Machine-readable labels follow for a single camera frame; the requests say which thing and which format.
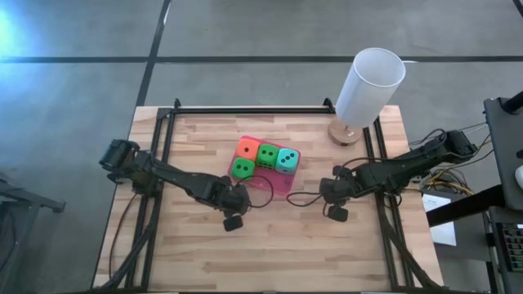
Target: concrete floor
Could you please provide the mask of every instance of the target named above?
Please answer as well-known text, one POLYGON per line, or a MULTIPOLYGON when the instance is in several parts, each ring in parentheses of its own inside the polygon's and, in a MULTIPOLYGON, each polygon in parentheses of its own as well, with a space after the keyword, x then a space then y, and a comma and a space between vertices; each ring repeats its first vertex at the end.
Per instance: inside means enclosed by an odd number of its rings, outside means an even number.
MULTIPOLYGON (((0 56, 148 56, 162 4, 3 0, 0 56)), ((366 47, 402 56, 521 55, 522 30, 511 0, 176 0, 159 56, 353 56, 366 47)), ((156 65, 145 104, 176 97, 184 105, 317 105, 337 97, 350 66, 156 65)), ((145 63, 0 63, 0 172, 68 203, 62 214, 40 214, 21 293, 90 286, 114 192, 97 161, 111 139, 127 137, 144 70, 145 63)), ((482 122, 482 101, 516 94, 521 72, 518 62, 407 64, 390 104, 400 105, 416 140, 436 127, 482 122)), ((463 171, 475 190, 499 183, 494 157, 463 171)), ((488 288, 471 261, 440 262, 447 286, 488 288)))

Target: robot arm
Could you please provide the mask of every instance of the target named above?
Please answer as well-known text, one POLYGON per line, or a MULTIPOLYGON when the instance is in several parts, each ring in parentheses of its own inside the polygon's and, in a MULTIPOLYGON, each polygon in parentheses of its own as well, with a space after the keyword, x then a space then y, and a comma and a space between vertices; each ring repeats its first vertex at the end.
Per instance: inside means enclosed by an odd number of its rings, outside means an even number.
POLYGON ((131 180, 133 190, 139 194, 154 197, 160 180, 182 188, 198 203, 223 211, 227 231, 243 226, 240 216, 251 205, 245 186, 232 185, 228 176, 182 171, 140 151, 137 143, 128 140, 113 140, 100 165, 110 172, 107 177, 115 183, 122 178, 131 180))
POLYGON ((341 206, 350 198, 375 192, 399 194, 413 177, 440 163, 466 162, 476 151, 477 147, 462 131, 447 131, 397 158, 365 163, 353 169, 336 166, 333 175, 337 179, 323 178, 320 182, 320 193, 325 202, 333 204, 328 216, 336 221, 346 221, 347 210, 341 206))

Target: pink plastic container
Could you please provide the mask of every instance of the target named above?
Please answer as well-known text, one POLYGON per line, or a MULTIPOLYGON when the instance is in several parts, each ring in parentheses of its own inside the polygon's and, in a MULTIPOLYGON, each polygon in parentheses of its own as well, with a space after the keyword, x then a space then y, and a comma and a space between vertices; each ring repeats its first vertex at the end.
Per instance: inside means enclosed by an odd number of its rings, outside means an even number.
MULTIPOLYGON (((279 149, 288 148, 288 147, 285 147, 282 145, 271 143, 266 140, 259 140, 257 138, 253 138, 251 136, 242 136, 241 139, 255 140, 255 141, 259 142, 260 144, 271 144, 271 145, 278 147, 279 149)), ((302 160, 302 154, 298 150, 296 150, 296 152, 298 153, 297 164, 299 166, 300 160, 302 160)), ((232 163, 235 161, 235 159, 237 157, 238 156, 236 156, 236 152, 235 152, 235 155, 233 156, 232 160, 230 160, 229 170, 227 171, 230 178, 234 182, 237 182, 239 179, 236 177, 233 177, 230 171, 232 170, 232 163)), ((296 175, 296 173, 294 175, 284 175, 277 171, 270 170, 267 168, 255 167, 254 175, 255 176, 253 178, 251 178, 251 180, 244 180, 242 183, 244 183, 246 185, 251 185, 252 187, 255 187, 258 189, 270 191, 269 183, 267 183, 267 181, 264 180, 263 178, 259 177, 259 176, 264 176, 265 178, 267 178, 267 180, 270 180, 272 186, 274 187, 275 199, 281 200, 281 199, 284 199, 284 197, 278 197, 278 195, 286 196, 291 191, 291 189, 293 187, 294 176, 296 175)))

